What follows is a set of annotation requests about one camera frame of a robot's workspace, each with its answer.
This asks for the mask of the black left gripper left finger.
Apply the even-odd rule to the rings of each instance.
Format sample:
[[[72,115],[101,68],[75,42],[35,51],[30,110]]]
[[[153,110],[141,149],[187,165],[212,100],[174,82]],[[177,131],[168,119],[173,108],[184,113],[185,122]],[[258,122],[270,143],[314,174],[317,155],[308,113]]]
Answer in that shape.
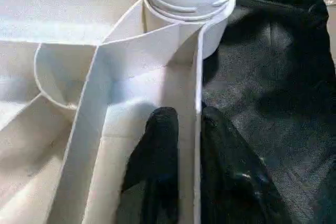
[[[155,109],[129,157],[121,191],[145,183],[139,223],[157,223],[160,210],[168,223],[178,223],[178,122],[174,108]]]

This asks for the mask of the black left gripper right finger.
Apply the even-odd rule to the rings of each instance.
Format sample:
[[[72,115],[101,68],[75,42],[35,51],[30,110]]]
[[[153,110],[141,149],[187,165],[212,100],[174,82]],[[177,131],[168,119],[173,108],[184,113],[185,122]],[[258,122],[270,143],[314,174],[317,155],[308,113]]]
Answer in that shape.
[[[201,222],[291,223],[264,163],[217,108],[201,116]]]

